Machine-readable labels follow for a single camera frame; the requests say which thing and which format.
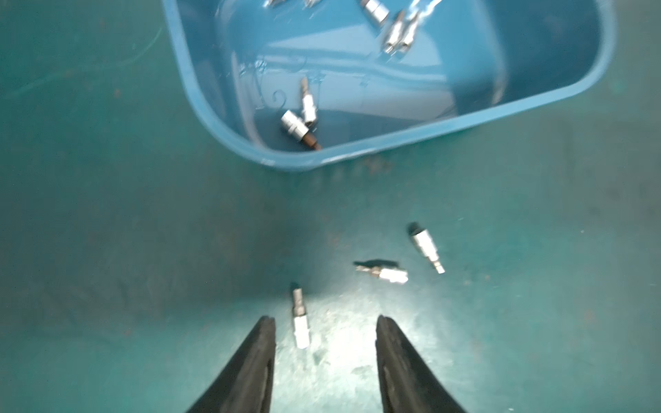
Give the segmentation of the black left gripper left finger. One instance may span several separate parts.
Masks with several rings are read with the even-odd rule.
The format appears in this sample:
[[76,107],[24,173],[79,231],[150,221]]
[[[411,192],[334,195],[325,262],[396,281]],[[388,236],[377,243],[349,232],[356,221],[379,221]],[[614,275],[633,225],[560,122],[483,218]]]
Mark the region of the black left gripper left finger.
[[263,316],[189,411],[270,412],[275,349],[275,320]]

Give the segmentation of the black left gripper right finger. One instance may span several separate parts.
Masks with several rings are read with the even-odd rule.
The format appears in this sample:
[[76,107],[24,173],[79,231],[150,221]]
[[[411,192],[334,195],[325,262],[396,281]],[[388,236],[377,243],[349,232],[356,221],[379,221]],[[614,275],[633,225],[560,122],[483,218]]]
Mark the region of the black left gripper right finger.
[[466,412],[392,318],[378,317],[375,347],[383,411]]

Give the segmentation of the blue plastic storage box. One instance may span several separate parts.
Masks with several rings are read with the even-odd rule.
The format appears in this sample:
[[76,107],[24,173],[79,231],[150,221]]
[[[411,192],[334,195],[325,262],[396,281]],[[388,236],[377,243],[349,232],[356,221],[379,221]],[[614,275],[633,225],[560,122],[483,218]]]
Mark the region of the blue plastic storage box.
[[[389,1],[426,18],[408,53],[384,53],[387,26],[356,1],[166,1],[182,86],[230,151],[277,170],[311,170],[452,134],[586,91],[616,48],[611,1]],[[289,136],[307,77],[314,151]]]

